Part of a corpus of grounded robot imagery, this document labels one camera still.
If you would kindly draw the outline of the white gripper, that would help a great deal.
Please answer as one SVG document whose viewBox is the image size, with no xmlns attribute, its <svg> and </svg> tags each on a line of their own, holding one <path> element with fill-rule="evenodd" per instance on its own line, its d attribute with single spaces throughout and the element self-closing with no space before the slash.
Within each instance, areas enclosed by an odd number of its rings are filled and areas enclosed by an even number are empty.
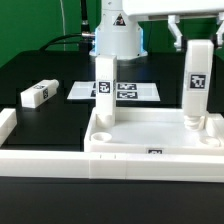
<svg viewBox="0 0 224 224">
<path fill-rule="evenodd" d="M 122 7 L 128 16 L 168 16 L 168 29 L 173 35 L 174 47 L 182 50 L 183 35 L 178 27 L 179 16 L 209 16 L 224 12 L 224 0 L 122 0 Z M 224 45 L 224 14 L 216 19 L 217 31 L 214 45 Z"/>
</svg>

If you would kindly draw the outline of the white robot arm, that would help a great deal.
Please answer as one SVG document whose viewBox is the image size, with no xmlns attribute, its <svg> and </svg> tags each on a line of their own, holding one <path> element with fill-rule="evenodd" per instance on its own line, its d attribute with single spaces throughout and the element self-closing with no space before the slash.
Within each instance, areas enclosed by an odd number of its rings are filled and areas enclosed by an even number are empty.
<svg viewBox="0 0 224 224">
<path fill-rule="evenodd" d="M 145 57 L 140 21 L 167 20 L 181 51 L 184 39 L 177 24 L 181 19 L 216 17 L 220 25 L 215 44 L 224 43 L 224 0 L 101 0 L 101 22 L 95 29 L 95 46 L 90 55 L 115 55 L 118 60 Z"/>
</svg>

